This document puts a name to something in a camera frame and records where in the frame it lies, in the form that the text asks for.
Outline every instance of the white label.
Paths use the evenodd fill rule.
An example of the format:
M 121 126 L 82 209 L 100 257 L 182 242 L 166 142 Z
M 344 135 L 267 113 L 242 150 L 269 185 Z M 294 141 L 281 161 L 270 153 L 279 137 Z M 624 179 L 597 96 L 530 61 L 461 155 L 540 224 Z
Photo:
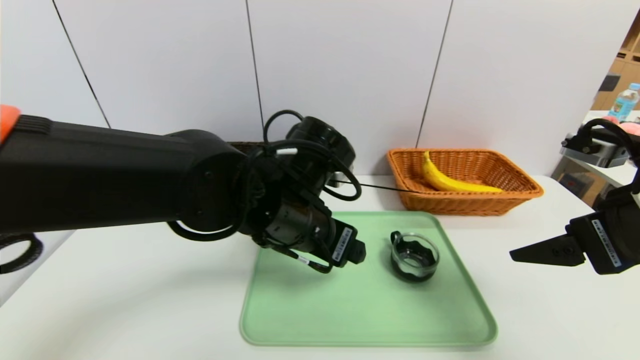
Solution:
M 611 259 L 613 266 L 615 266 L 616 268 L 622 266 L 620 258 L 618 257 L 618 253 L 616 253 L 616 249 L 614 249 L 613 245 L 611 245 L 609 235 L 607 235 L 607 233 L 604 231 L 604 228 L 602 227 L 600 221 L 596 219 L 592 220 L 591 223 L 593 224 L 593 228 L 596 229 L 596 233 L 598 233 L 600 241 L 602 241 L 602 245 L 604 245 L 604 248 L 607 249 L 607 254 L 609 254 L 609 258 Z
M 332 259 L 339 261 L 340 258 L 342 257 L 342 253 L 344 252 L 344 249 L 347 248 L 347 243 L 349 243 L 349 238 L 351 237 L 351 233 L 353 232 L 353 230 L 351 230 L 348 227 L 345 227 L 344 230 L 342 231 L 342 235 L 340 236 L 340 240 L 338 241 L 338 245 L 335 247 L 335 250 L 333 251 L 333 256 L 331 257 Z
M 307 258 L 303 258 L 302 256 L 298 255 L 298 261 L 305 264 L 305 265 L 309 265 L 310 260 Z

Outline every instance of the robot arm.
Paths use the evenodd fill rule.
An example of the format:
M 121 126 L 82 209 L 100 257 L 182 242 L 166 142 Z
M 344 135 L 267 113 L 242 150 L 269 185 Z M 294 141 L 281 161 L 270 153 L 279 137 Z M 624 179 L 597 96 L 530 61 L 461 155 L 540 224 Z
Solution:
M 302 259 L 320 272 L 362 262 L 357 230 L 333 219 L 319 198 L 322 190 L 359 197 L 353 148 L 331 126 L 294 111 L 268 124 L 283 113 L 301 122 L 280 142 L 269 143 L 265 132 L 265 144 L 248 154 L 201 130 L 158 136 L 3 117 L 0 233 L 168 222 L 190 240 L 239 231 L 292 258 L 300 258 L 293 250 L 309 252 L 327 263 Z M 334 172 L 350 177 L 356 195 L 324 187 Z
M 639 140 L 608 120 L 595 119 L 568 134 L 561 153 L 599 167 L 622 165 L 630 158 L 638 167 Z M 512 250 L 511 258 L 576 266 L 585 262 L 585 253 L 598 274 L 618 274 L 640 263 L 640 171 L 631 184 L 610 191 L 594 210 L 571 219 L 566 234 Z

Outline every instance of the yellow banana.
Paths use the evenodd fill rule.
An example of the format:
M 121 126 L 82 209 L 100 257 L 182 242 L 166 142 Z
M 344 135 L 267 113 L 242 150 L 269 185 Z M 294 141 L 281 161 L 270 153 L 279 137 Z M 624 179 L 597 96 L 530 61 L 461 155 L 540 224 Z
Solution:
M 424 177 L 431 186 L 442 192 L 502 192 L 501 189 L 492 186 L 465 183 L 451 179 L 443 174 L 431 161 L 429 152 L 424 152 L 424 165 L 422 166 Z

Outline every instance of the white cable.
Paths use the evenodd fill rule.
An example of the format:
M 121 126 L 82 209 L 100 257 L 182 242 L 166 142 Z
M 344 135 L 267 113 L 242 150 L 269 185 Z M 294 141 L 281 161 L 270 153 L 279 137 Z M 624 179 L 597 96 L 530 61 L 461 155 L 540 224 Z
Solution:
M 298 255 L 298 261 L 301 263 L 304 263 L 305 265 L 309 265 L 310 260 L 307 258 L 303 258 L 302 256 Z
M 291 147 L 289 149 L 276 150 L 276 155 L 295 155 L 297 153 L 298 153 L 298 149 L 295 147 Z

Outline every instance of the orange cap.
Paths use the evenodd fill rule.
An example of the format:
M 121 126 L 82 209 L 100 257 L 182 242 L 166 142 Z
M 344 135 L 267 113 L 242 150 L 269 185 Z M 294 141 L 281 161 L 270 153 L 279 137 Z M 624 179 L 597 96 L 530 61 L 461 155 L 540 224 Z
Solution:
M 20 110 L 14 106 L 0 105 L 0 143 L 9 136 L 20 117 Z

